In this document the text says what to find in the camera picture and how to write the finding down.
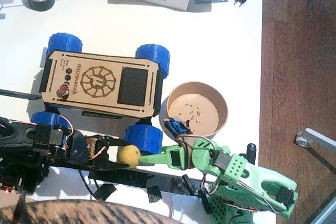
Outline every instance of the lemon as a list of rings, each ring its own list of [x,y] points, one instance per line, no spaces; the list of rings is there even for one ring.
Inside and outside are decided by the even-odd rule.
[[[119,163],[135,167],[139,164],[140,151],[135,145],[127,145],[118,150],[117,160]]]

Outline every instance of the wooden floor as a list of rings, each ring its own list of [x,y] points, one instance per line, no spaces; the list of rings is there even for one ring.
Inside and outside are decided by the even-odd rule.
[[[310,223],[336,195],[336,157],[293,141],[305,127],[336,140],[336,0],[263,0],[262,22],[259,165],[298,184],[277,223]]]

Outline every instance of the robotic arm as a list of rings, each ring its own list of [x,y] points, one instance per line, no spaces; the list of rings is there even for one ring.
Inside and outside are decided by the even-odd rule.
[[[230,155],[227,146],[219,147],[205,137],[180,135],[177,141],[179,145],[163,147],[161,154],[142,156],[139,161],[167,164],[169,168],[181,170],[196,167],[204,174],[202,190],[205,175],[216,176],[212,191],[205,193],[211,195],[210,203],[223,205],[226,218],[236,215],[238,209],[243,210],[241,221],[251,219],[250,213],[255,211],[272,211],[290,217],[298,198],[293,180],[250,164],[237,154]]]
[[[83,136],[65,126],[0,118],[0,186],[34,193],[50,166],[107,171],[128,165],[109,161],[109,146],[128,142],[111,136]]]

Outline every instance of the red button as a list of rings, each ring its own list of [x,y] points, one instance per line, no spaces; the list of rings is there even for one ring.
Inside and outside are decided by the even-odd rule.
[[[65,94],[69,90],[69,87],[66,84],[62,84],[61,87],[59,88],[59,91],[62,94]]]

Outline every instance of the black display screen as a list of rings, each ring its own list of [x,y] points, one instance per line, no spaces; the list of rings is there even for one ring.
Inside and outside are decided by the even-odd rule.
[[[118,94],[118,103],[144,106],[146,97],[148,70],[123,68]]]

